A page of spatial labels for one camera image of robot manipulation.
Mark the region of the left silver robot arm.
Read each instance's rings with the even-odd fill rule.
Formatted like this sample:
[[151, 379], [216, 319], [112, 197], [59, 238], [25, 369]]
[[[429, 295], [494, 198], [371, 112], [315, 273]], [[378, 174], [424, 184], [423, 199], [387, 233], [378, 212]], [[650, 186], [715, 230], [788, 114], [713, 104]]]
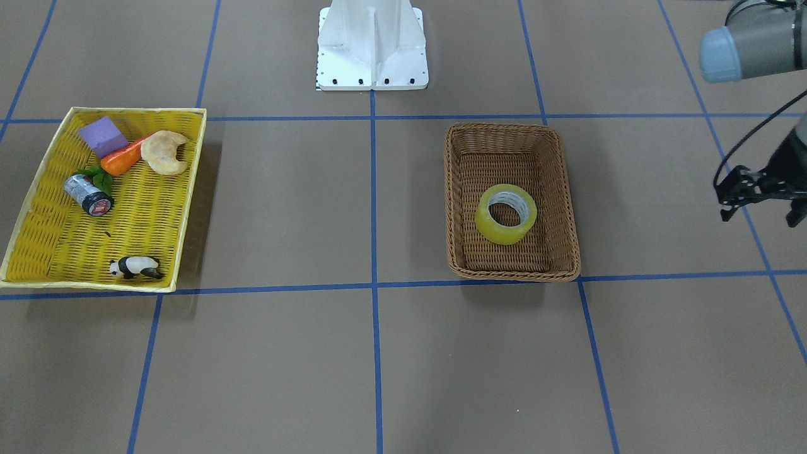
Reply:
[[699, 63], [709, 83], [805, 69], [805, 2], [738, 1], [724, 24], [704, 34]]

